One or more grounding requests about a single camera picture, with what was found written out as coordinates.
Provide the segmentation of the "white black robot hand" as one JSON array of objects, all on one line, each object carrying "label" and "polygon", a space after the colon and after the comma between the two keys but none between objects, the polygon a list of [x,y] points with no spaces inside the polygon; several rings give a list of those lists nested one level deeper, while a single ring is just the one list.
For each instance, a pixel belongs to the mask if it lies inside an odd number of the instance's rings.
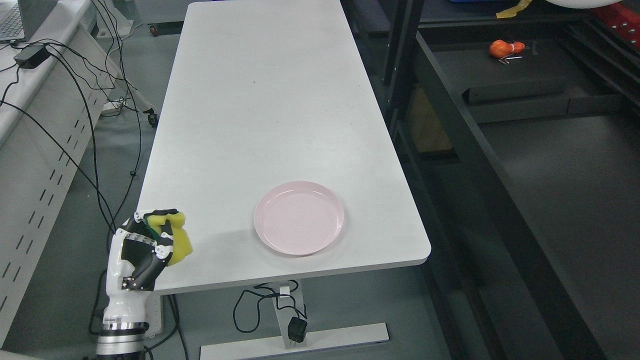
[{"label": "white black robot hand", "polygon": [[146,301],[174,255],[177,209],[142,210],[122,223],[110,241],[103,330],[132,330],[146,322]]}]

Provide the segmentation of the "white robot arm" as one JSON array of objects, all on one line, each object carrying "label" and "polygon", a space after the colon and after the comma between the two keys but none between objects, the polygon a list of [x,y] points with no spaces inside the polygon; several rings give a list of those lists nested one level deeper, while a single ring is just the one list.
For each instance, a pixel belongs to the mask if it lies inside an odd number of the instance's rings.
[{"label": "white robot arm", "polygon": [[146,322],[104,323],[96,346],[98,360],[142,360]]}]

